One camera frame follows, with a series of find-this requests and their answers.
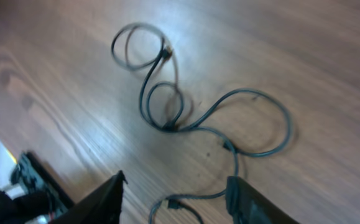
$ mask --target brown wooden tabletop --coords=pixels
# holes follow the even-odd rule
[[[302,223],[360,223],[360,0],[0,1],[0,140],[16,157],[33,151],[77,202],[123,170],[123,223],[146,223],[165,195],[225,187],[233,158],[216,136],[164,134],[142,120],[147,70],[125,70],[110,52],[131,22],[153,24],[171,41],[185,110],[193,110],[185,123],[241,87],[290,110],[297,133],[288,148],[239,158],[252,186]],[[158,48],[140,30],[129,54],[143,61]],[[173,81],[174,73],[167,62],[151,83]],[[170,94],[153,96],[159,122],[176,107]],[[240,95],[204,125],[263,151],[283,138],[285,124],[265,100]],[[186,203],[206,223],[232,222],[224,197]],[[156,217],[195,222],[186,211],[161,209]]]

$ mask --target cord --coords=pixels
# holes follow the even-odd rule
[[[133,32],[136,29],[145,29],[148,30],[152,33],[154,33],[155,35],[157,35],[158,37],[160,37],[161,39],[161,44],[160,44],[160,50],[158,55],[156,56],[156,58],[152,59],[149,62],[140,64],[140,65],[133,65],[128,61],[124,61],[122,59],[120,59],[114,51],[114,46],[116,41],[118,40],[118,38],[120,36],[122,36],[126,31],[130,31]],[[139,94],[139,111],[140,114],[142,116],[142,118],[144,119],[145,122],[147,122],[148,124],[150,124],[153,128],[157,129],[158,131],[164,132],[164,133],[184,133],[184,132],[190,132],[190,131],[207,131],[210,133],[213,133],[217,136],[219,136],[222,140],[223,140],[223,147],[229,151],[232,152],[233,156],[234,156],[234,176],[238,176],[239,173],[239,162],[238,162],[238,154],[244,155],[244,156],[249,156],[249,157],[264,157],[264,156],[269,156],[272,155],[276,152],[279,152],[281,150],[283,150],[285,148],[285,146],[289,143],[290,138],[293,134],[293,124],[292,124],[292,119],[290,116],[290,112],[287,110],[287,108],[279,101],[277,101],[275,98],[271,97],[270,95],[268,95],[267,93],[264,93],[260,90],[255,90],[252,88],[239,88],[236,90],[232,90],[229,93],[225,94],[224,96],[222,96],[215,104],[213,104],[211,106],[211,108],[204,114],[202,115],[199,119],[197,119],[195,122],[193,122],[192,124],[189,124],[188,126],[182,126],[182,127],[178,127],[176,125],[177,120],[179,119],[179,117],[181,116],[183,109],[184,109],[184,97],[183,97],[183,93],[177,88],[177,85],[172,83],[172,82],[159,82],[156,83],[154,86],[152,86],[152,88],[149,90],[147,96],[146,96],[146,102],[145,102],[145,106],[144,106],[144,92],[145,92],[145,88],[147,86],[147,83],[149,81],[150,76],[152,75],[153,71],[156,69],[156,66],[159,64],[159,62],[162,61],[162,63],[164,63],[165,61],[169,60],[170,57],[172,56],[173,52],[171,51],[171,46],[170,46],[170,42],[168,41],[168,39],[166,38],[166,36],[163,34],[162,31],[160,31],[158,28],[150,25],[150,24],[145,24],[145,23],[133,23],[133,24],[129,24],[124,26],[114,37],[112,44],[111,44],[111,53],[113,56],[113,59],[116,61],[116,63],[118,63],[120,66],[131,70],[131,71],[135,71],[135,70],[140,70],[142,68],[146,68],[148,66],[151,66],[150,70],[147,73],[147,76],[145,77],[145,80],[141,86],[141,90],[140,90],[140,94]],[[156,122],[156,120],[152,117],[151,112],[150,112],[150,98],[153,94],[153,92],[158,89],[159,87],[162,86],[169,86],[170,88],[173,88],[173,90],[176,92],[176,94],[178,94],[179,99],[180,99],[180,109],[177,112],[177,114],[175,115],[174,118],[172,118],[171,120],[167,121],[164,125],[160,125]],[[200,124],[202,122],[204,122],[204,120],[206,120],[217,108],[217,106],[226,98],[228,98],[229,96],[235,95],[237,93],[248,93],[248,94],[252,94],[255,95],[256,97],[263,97],[265,99],[267,99],[269,102],[271,102],[273,105],[275,105],[276,107],[278,107],[278,109],[282,112],[285,122],[286,122],[286,135],[284,137],[284,140],[275,148],[266,151],[266,152],[246,152],[242,149],[236,148],[234,146],[234,144],[220,131],[218,131],[217,129],[211,128],[211,127],[207,127],[207,126],[200,126]],[[169,208],[171,209],[179,209],[179,208],[184,208],[186,210],[188,210],[189,212],[192,212],[192,214],[194,214],[194,216],[196,216],[196,218],[198,219],[199,223],[203,223],[203,220],[201,219],[200,215],[196,212],[196,210],[194,210],[193,208],[189,207],[188,205],[185,205],[184,203],[182,203],[180,200],[183,199],[194,199],[194,200],[201,200],[201,199],[214,199],[214,198],[218,198],[220,196],[223,196],[225,194],[226,189],[212,194],[212,195],[192,195],[192,194],[172,194],[169,195],[167,197],[165,197],[163,200],[168,200],[169,201]],[[156,214],[157,210],[159,209],[159,207],[161,206],[163,200],[159,200],[158,202],[156,202],[150,213],[149,213],[149,224],[153,224],[154,222],[154,215]]]

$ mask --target wood grain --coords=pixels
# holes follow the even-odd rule
[[[75,201],[122,169],[123,223],[146,223],[167,194],[225,186],[233,162],[216,137],[162,134],[141,119],[146,71],[123,70],[109,51],[114,34],[137,21],[172,42],[178,85],[193,104],[188,122],[240,87],[292,112],[298,133],[288,149],[241,158],[249,183],[302,223],[360,223],[360,1],[1,0],[0,139],[15,156],[34,151]],[[131,45],[138,60],[156,49],[143,33]],[[167,63],[152,81],[173,79]],[[163,121],[172,93],[160,93],[152,108]],[[205,124],[255,151],[274,146],[284,128],[272,105],[248,96]],[[231,223],[224,197],[187,203],[206,223]],[[156,221],[195,223],[167,210]]]

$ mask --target wire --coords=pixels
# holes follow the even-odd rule
[[[149,62],[140,64],[140,65],[133,65],[130,62],[128,62],[127,60],[124,61],[124,60],[120,59],[114,51],[114,46],[115,46],[115,43],[118,40],[118,38],[120,36],[122,36],[124,33],[126,33],[127,31],[133,32],[136,29],[148,30],[148,31],[156,34],[161,39],[160,50],[159,50],[159,53],[156,56],[156,58],[152,59]],[[184,109],[183,93],[177,88],[177,84],[172,83],[172,82],[156,83],[149,90],[149,92],[146,96],[146,99],[145,99],[146,102],[145,102],[145,106],[144,106],[144,93],[145,93],[145,88],[147,86],[149,78],[160,62],[164,63],[165,61],[170,59],[170,56],[172,56],[172,54],[173,54],[171,49],[172,48],[170,46],[170,42],[167,40],[167,38],[163,34],[163,32],[160,31],[158,28],[156,28],[150,24],[145,24],[145,23],[133,23],[133,24],[126,25],[115,35],[115,37],[112,41],[111,53],[112,53],[113,59],[120,66],[122,66],[128,70],[131,70],[131,71],[140,70],[142,68],[151,66],[151,68],[148,71],[147,76],[145,77],[145,80],[141,86],[141,90],[140,90],[140,94],[139,94],[139,111],[141,113],[142,118],[145,120],[145,122],[150,124],[153,128],[157,129],[158,131],[161,131],[164,133],[184,133],[184,132],[190,132],[190,131],[207,131],[207,132],[210,132],[210,133],[213,133],[213,134],[219,136],[224,142],[223,147],[225,149],[231,151],[234,156],[234,176],[238,176],[238,173],[239,173],[239,162],[238,162],[237,154],[242,154],[242,155],[249,156],[249,157],[264,157],[264,156],[269,156],[276,152],[279,152],[286,147],[286,145],[289,143],[290,138],[293,134],[293,124],[292,124],[290,112],[287,110],[287,108],[281,102],[277,101],[275,98],[271,97],[267,93],[264,93],[260,90],[255,90],[252,88],[240,88],[240,89],[230,91],[229,93],[222,96],[215,104],[213,104],[211,106],[211,108],[203,116],[201,116],[195,122],[193,122],[192,124],[189,124],[188,126],[182,126],[182,127],[178,127],[176,125],[176,122],[179,119],[179,117],[181,116],[183,109]],[[153,92],[162,86],[168,86],[170,88],[173,88],[173,90],[176,92],[176,94],[179,96],[179,99],[180,99],[179,111],[177,112],[177,114],[175,115],[174,118],[167,121],[164,125],[158,124],[156,122],[156,120],[152,117],[151,112],[150,112],[150,98],[151,98]],[[221,133],[217,129],[206,127],[206,126],[200,126],[200,124],[202,122],[204,122],[204,120],[206,120],[215,111],[217,106],[222,101],[224,101],[226,98],[228,98],[232,95],[235,95],[237,93],[248,93],[248,94],[255,95],[256,97],[263,97],[263,98],[267,99],[269,102],[271,102],[273,105],[278,107],[278,109],[282,112],[285,122],[286,122],[286,135],[285,135],[284,139],[282,140],[282,142],[277,147],[275,147],[269,151],[266,151],[266,152],[258,152],[258,153],[247,152],[242,149],[236,148],[234,146],[234,144],[223,133]],[[212,194],[212,195],[173,194],[173,195],[169,195],[169,196],[165,197],[163,200],[169,201],[169,208],[172,208],[172,209],[184,208],[184,209],[188,210],[189,212],[192,212],[192,214],[194,214],[196,216],[198,221],[200,223],[203,223],[203,220],[201,219],[200,215],[193,208],[180,202],[180,200],[183,200],[183,199],[195,199],[195,200],[196,199],[198,199],[198,200],[214,199],[214,198],[218,198],[220,196],[225,195],[225,191],[226,191],[226,189],[224,189],[216,194]],[[153,224],[154,215],[156,214],[157,210],[161,206],[163,200],[159,200],[158,202],[156,202],[153,205],[153,207],[149,213],[149,224]]]

